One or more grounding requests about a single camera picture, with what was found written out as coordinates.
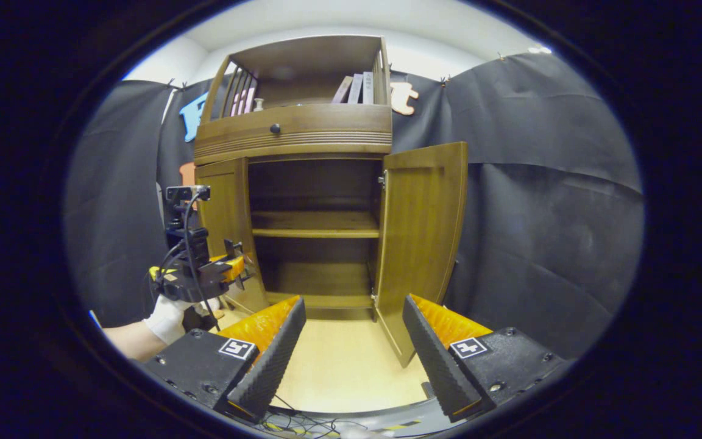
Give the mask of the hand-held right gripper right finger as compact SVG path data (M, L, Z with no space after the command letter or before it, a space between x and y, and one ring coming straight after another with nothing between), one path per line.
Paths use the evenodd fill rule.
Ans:
M563 357L516 327L491 330L410 294L402 320L443 414L474 418L554 380Z

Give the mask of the wooden shoe cabinet door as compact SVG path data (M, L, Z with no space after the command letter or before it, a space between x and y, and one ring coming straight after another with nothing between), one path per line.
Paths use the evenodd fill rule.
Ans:
M415 355L402 312L417 295L440 303L456 264L466 207L464 141L385 156L374 311L402 368Z
M243 253L252 262L247 266L250 278L243 289L232 286L226 294L229 303L247 312L267 308L264 282L257 264L252 230L248 159L238 158L199 166L196 183L211 187L211 197L199 202L201 225L208 230L207 244L211 256L225 254L225 240L241 243Z

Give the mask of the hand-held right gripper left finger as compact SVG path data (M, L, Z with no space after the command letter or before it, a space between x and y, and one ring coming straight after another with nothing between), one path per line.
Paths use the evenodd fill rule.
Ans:
M216 334L189 330L143 368L199 405L258 423L280 387L306 321L303 298L292 296Z

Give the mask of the black backdrop cloth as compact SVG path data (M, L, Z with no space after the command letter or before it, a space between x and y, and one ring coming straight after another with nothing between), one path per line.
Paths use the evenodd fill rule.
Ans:
M419 94L415 114L394 116L395 152L469 147L447 306L564 358L587 352L626 300L645 225L633 148L601 92L546 54L495 59L446 84L392 78ZM159 189L193 157L178 110L210 84L122 80L81 133L60 217L78 293L103 327L153 309L141 279L167 250Z

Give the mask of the wooden double-door shoe cabinet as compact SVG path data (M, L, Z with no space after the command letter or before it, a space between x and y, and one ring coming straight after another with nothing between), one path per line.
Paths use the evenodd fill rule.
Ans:
M391 106L384 37L297 37L231 53L199 127L264 109L332 104L342 79L374 73L373 105ZM293 295L315 310L370 310L381 221L378 178L392 133L308 133L195 147L197 167L247 158L257 264L269 305Z

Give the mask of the pink white book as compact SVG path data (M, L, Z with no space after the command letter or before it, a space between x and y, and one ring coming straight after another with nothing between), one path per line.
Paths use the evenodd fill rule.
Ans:
M353 76L345 76L342 79L340 86L336 90L334 97L331 100L331 103L342 104L348 100L349 91L350 91L351 85L353 84L353 79L354 79Z

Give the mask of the wooden drawer with black knob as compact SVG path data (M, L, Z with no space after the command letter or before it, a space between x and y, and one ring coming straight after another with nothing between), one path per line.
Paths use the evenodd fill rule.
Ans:
M201 123L195 147L308 133L392 133L392 109L373 104L309 104L264 109Z

